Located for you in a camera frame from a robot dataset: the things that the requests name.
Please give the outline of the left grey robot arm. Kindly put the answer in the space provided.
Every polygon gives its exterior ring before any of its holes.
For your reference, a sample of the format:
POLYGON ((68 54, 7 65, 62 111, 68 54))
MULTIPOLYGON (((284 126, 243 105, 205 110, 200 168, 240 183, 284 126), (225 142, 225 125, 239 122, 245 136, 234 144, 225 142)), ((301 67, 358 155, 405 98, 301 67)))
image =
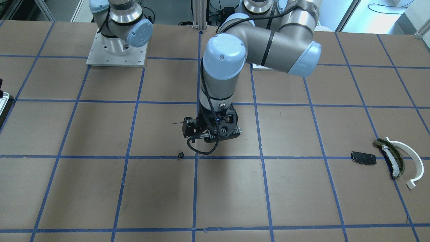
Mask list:
POLYGON ((183 135, 207 143, 241 134, 232 105, 239 75, 257 64, 290 75, 309 76, 321 56, 313 39, 321 0, 243 0, 206 45, 200 66, 198 116, 186 117, 183 135))

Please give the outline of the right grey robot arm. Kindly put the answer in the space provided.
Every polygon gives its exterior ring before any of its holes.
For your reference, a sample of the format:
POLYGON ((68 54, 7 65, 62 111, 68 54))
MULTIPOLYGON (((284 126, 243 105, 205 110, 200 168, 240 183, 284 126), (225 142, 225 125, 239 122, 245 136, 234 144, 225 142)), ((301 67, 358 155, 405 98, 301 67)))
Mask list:
POLYGON ((90 0, 89 8, 102 46, 109 54, 126 55, 132 47, 142 47, 152 37, 152 22, 135 0, 90 0))

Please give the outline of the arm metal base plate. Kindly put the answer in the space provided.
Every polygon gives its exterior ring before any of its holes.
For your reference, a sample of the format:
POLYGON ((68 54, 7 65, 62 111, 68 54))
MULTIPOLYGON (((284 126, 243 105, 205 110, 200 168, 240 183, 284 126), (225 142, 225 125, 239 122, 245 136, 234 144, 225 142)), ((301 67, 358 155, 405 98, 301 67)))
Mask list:
POLYGON ((261 66, 259 64, 252 63, 252 69, 256 71, 277 71, 276 69, 261 66))
POLYGON ((148 43, 133 47, 120 38, 95 35, 86 64, 98 67, 145 67, 148 43))

